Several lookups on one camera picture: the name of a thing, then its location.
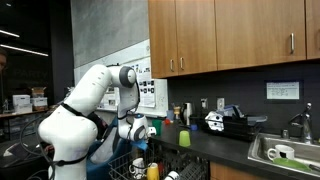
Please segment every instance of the black countertop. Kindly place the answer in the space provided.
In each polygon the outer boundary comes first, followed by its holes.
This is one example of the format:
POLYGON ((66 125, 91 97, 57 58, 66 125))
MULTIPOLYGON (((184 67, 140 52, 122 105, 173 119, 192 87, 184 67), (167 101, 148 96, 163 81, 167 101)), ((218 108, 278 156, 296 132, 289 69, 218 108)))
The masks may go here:
POLYGON ((179 133, 188 130, 176 124, 162 125, 160 136, 152 136, 152 142, 206 158, 232 168, 266 179, 320 179, 304 173, 274 167, 248 159, 250 142, 215 136, 201 130, 190 131, 191 145, 179 146, 179 133))

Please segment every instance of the plate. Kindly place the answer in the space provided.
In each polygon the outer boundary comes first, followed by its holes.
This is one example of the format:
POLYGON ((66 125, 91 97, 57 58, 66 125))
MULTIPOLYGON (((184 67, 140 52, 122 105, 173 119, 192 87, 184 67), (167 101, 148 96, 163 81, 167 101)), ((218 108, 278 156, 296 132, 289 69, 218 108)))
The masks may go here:
POLYGON ((276 158, 273 160, 273 163, 280 166, 285 166, 288 168, 298 169, 301 171, 306 171, 306 172, 311 171, 311 169, 307 165, 295 160, 287 159, 287 158, 276 158))

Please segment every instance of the ceiling light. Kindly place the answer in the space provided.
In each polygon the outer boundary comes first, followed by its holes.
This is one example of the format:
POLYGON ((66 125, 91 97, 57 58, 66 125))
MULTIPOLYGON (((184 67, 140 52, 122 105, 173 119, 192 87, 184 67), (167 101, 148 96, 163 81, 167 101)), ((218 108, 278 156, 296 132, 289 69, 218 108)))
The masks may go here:
POLYGON ((18 51, 23 51, 23 52, 28 52, 28 53, 32 53, 32 54, 37 54, 37 55, 40 55, 40 56, 48 56, 48 54, 39 53, 39 52, 36 52, 36 51, 30 51, 30 50, 27 50, 27 49, 16 48, 16 47, 13 47, 13 46, 7 46, 7 45, 3 45, 3 44, 0 44, 0 46, 2 46, 2 47, 4 47, 4 48, 9 48, 9 49, 14 49, 14 50, 18 50, 18 51))
POLYGON ((10 36, 14 36, 14 37, 20 37, 18 34, 13 34, 13 33, 7 32, 7 31, 0 30, 0 33, 6 34, 6 35, 10 35, 10 36))

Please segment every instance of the backsplash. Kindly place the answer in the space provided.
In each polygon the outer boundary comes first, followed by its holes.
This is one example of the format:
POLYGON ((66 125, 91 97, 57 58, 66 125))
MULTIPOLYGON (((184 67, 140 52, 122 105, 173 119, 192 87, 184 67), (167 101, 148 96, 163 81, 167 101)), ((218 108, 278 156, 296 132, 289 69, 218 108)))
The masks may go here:
POLYGON ((263 132, 280 134, 281 129, 289 129, 291 136, 299 136, 300 130, 290 127, 288 121, 310 102, 312 131, 314 138, 320 137, 319 93, 319 60, 168 78, 169 103, 193 102, 199 112, 201 98, 208 98, 208 110, 215 110, 217 97, 224 97, 226 105, 240 105, 244 114, 267 115, 263 132), (270 80, 302 80, 302 100, 295 103, 266 102, 265 81, 270 80))

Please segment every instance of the wall outlet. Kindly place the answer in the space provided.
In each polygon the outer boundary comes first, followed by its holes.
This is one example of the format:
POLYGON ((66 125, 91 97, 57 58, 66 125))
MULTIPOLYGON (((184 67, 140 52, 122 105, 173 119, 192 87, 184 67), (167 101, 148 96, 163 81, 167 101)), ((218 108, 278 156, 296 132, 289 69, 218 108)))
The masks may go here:
POLYGON ((202 109, 208 109, 208 98, 201 98, 202 109))
POLYGON ((217 109, 219 111, 224 109, 224 98, 217 98, 217 109))

